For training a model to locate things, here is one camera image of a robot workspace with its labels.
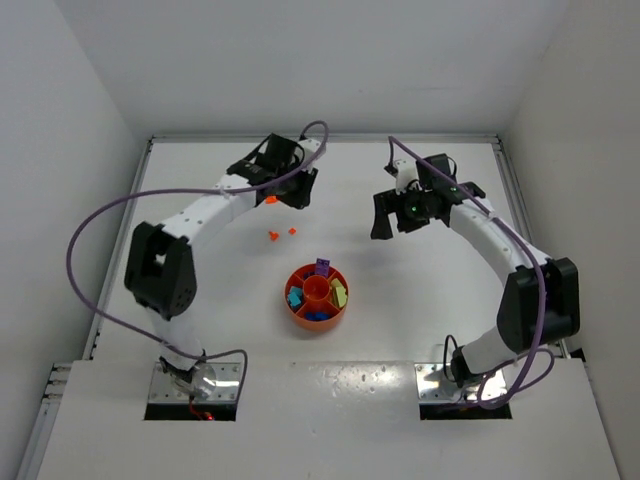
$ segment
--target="light blue object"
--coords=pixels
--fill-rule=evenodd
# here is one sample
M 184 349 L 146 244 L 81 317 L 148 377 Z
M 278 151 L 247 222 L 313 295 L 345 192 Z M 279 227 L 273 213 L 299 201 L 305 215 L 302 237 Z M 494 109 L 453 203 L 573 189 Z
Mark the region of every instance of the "light blue object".
M 291 295 L 292 293 L 296 294 L 298 296 L 298 298 L 302 298 L 302 289 L 299 287 L 291 287 L 289 289 L 289 295 Z
M 289 302 L 289 305 L 291 305 L 291 308 L 293 309 L 296 309 L 300 307 L 300 305 L 302 305 L 302 300 L 295 293 L 289 293 L 289 295 L 287 295 L 287 301 Z

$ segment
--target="purple cable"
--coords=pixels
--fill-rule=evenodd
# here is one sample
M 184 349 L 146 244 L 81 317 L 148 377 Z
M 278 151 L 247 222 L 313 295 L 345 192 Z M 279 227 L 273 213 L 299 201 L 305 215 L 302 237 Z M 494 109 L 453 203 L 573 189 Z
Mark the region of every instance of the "purple cable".
M 322 120 L 316 120 L 314 122 L 311 122 L 309 125 L 307 125 L 306 127 L 304 127 L 304 129 L 302 130 L 302 133 L 300 134 L 300 136 L 304 136 L 307 131 L 309 131 L 309 129 L 311 129 L 312 127 L 315 127 L 316 125 L 321 125 L 324 129 L 324 134 L 322 136 L 322 140 L 320 142 L 320 147 L 318 148 L 318 150 L 316 150 L 314 153 L 312 153 L 308 159 L 306 159 L 301 165 L 299 165 L 298 167 L 294 168 L 291 172 L 288 172 L 278 178 L 275 178 L 273 180 L 270 180 L 266 183 L 263 183 L 262 185 L 256 185 L 256 186 L 252 186 L 252 187 L 245 187 L 245 188 L 235 188 L 235 189 L 231 189 L 231 190 L 225 190 L 225 193 L 230 193 L 230 194 L 237 194 L 237 193 L 246 193 L 246 192 L 253 192 L 256 190 L 260 190 L 263 188 L 269 188 L 269 187 L 273 187 L 278 185 L 279 183 L 293 177 L 294 175 L 296 175 L 298 172 L 300 172 L 301 170 L 307 168 L 312 162 L 314 162 L 320 155 L 322 155 L 326 149 L 327 146 L 327 141 L 329 140 L 329 126 L 327 125 L 326 122 L 322 121 Z M 80 301 L 89 309 L 91 310 L 93 313 L 100 315 L 103 318 L 106 318 L 107 320 L 111 320 L 112 322 L 116 323 L 117 325 L 120 325 L 121 327 L 124 328 L 128 328 L 129 330 L 133 330 L 136 333 L 139 333 L 140 335 L 144 335 L 145 337 L 158 342 L 159 344 L 167 347 L 169 350 L 171 350 L 174 353 L 177 353 L 178 355 L 181 355 L 183 357 L 186 358 L 190 358 L 192 360 L 213 360 L 216 358 L 220 358 L 220 357 L 226 357 L 228 355 L 232 355 L 235 353 L 239 353 L 241 355 L 243 355 L 244 357 L 244 367 L 243 367 L 243 371 L 242 371 L 242 378 L 240 379 L 240 386 L 238 387 L 238 393 L 236 395 L 236 403 L 239 401 L 240 399 L 240 394 L 242 392 L 242 386 L 244 385 L 244 377 L 246 375 L 247 372 L 247 364 L 248 364 L 248 357 L 247 357 L 247 352 L 242 350 L 242 349 L 235 349 L 235 350 L 229 350 L 227 352 L 222 352 L 222 353 L 216 353 L 213 355 L 207 355 L 205 357 L 199 356 L 199 355 L 192 355 L 190 353 L 187 352 L 182 352 L 179 349 L 177 349 L 176 347 L 174 347 L 173 345 L 167 343 L 165 340 L 163 340 L 162 338 L 158 337 L 157 335 L 154 335 L 153 333 L 144 330 L 142 328 L 136 327 L 135 325 L 132 325 L 129 322 L 126 322 L 124 320 L 121 320 L 107 312 L 105 312 L 104 310 L 100 309 L 100 307 L 98 307 L 96 304 L 94 304 L 91 300 L 89 300 L 89 298 L 87 298 L 87 296 L 82 292 L 82 290 L 80 290 L 80 287 L 78 286 L 78 282 L 76 281 L 76 277 L 73 273 L 73 267 L 72 267 L 72 258 L 73 258 L 73 250 L 76 246 L 76 243 L 78 242 L 78 238 L 80 237 L 80 234 L 82 234 L 82 232 L 84 231 L 85 228 L 87 228 L 87 225 L 89 225 L 89 223 L 91 223 L 93 220 L 95 220 L 96 217 L 100 216 L 101 214 L 103 214 L 104 212 L 106 212 L 107 210 L 112 209 L 113 207 L 117 206 L 117 205 L 121 205 L 123 203 L 127 203 L 130 200 L 134 200 L 136 198 L 143 198 L 143 197 L 150 197 L 153 195 L 173 195 L 173 194 L 184 194 L 184 193 L 192 193 L 192 194 L 199 194 L 199 195 L 220 195 L 221 191 L 217 190 L 217 189 L 207 189 L 207 188 L 165 188 L 165 189 L 159 189 L 159 190 L 147 190 L 145 192 L 136 192 L 136 193 L 132 193 L 129 195 L 125 195 L 123 197 L 120 198 L 116 198 L 115 200 L 107 203 L 106 205 L 103 205 L 102 207 L 100 207 L 99 209 L 97 209 L 95 212 L 93 212 L 91 215 L 89 215 L 87 218 L 85 218 L 82 223 L 78 226 L 78 228 L 76 229 L 75 232 L 73 232 L 73 235 L 71 236 L 71 240 L 69 240 L 69 245 L 67 246 L 67 256 L 66 256 L 66 267 L 67 267 L 67 278 L 69 279 L 69 283 L 71 284 L 71 288 L 73 289 L 74 293 L 76 294 L 76 296 L 80 299 Z
M 469 190 L 467 190 L 464 186 L 460 185 L 456 181 L 449 178 L 447 175 L 442 173 L 440 170 L 438 170 L 436 167 L 434 167 L 427 161 L 423 160 L 418 154 L 416 154 L 411 149 L 409 149 L 406 145 L 400 142 L 400 140 L 398 140 L 393 136 L 390 136 L 389 145 L 391 146 L 391 148 L 393 148 L 394 144 L 399 148 L 401 148 L 402 150 L 404 150 L 408 155 L 413 157 L 417 162 L 420 162 L 420 164 L 423 165 L 425 168 L 427 168 L 431 173 L 439 176 L 452 187 L 459 189 L 462 193 L 464 193 L 469 198 L 469 200 L 471 200 L 476 205 L 476 207 L 478 207 L 478 209 L 482 213 L 490 217 L 490 213 L 491 213 L 490 210 L 487 207 L 485 207 L 477 198 L 475 198 L 471 194 L 471 192 L 469 192 Z M 536 353 L 538 352 L 538 349 L 540 347 L 540 340 L 542 338 L 542 329 L 544 327 L 544 312 L 545 312 L 545 303 L 546 303 L 545 299 L 547 295 L 545 284 L 544 284 L 544 275 L 542 274 L 542 269 L 538 265 L 535 256 L 533 255 L 531 250 L 529 250 L 529 247 L 527 247 L 526 243 L 520 238 L 520 236 L 517 235 L 500 218 L 493 217 L 491 218 L 491 220 L 495 222 L 496 225 L 498 225 L 498 227 L 500 228 L 500 230 L 502 230 L 506 235 L 508 235 L 522 249 L 524 254 L 529 258 L 529 260 L 531 261 L 531 264 L 533 265 L 533 270 L 536 274 L 536 279 L 538 280 L 538 315 L 536 319 L 536 328 L 533 334 L 533 340 L 531 342 L 531 348 L 529 349 L 529 352 L 526 355 L 524 366 L 522 367 L 522 369 L 520 370 L 520 373 L 518 374 L 515 381 L 513 382 L 513 385 L 511 385 L 511 388 L 509 388 L 507 393 L 505 393 L 504 395 L 491 400 L 482 400 L 481 396 L 478 395 L 477 405 L 487 410 L 494 410 L 496 408 L 502 407 L 507 402 L 509 402 L 509 400 L 511 400 L 511 398 L 513 398 L 513 396 L 516 393 L 522 391 L 524 388 L 529 388 L 532 385 L 538 383 L 540 380 L 542 380 L 542 378 L 544 378 L 551 371 L 550 369 L 547 369 L 547 371 L 543 375 L 541 375 L 537 379 L 533 380 L 529 384 L 522 387 L 522 384 L 527 374 L 529 373 L 529 370 L 531 369 L 531 365 L 533 364 L 533 360 L 535 359 Z M 505 364 L 499 365 L 493 370 L 487 372 L 487 374 L 482 379 L 482 382 L 480 383 L 479 392 L 481 393 L 484 390 L 487 380 L 491 378 L 491 376 L 496 371 L 498 371 L 499 369 L 511 363 L 513 362 L 506 362 Z

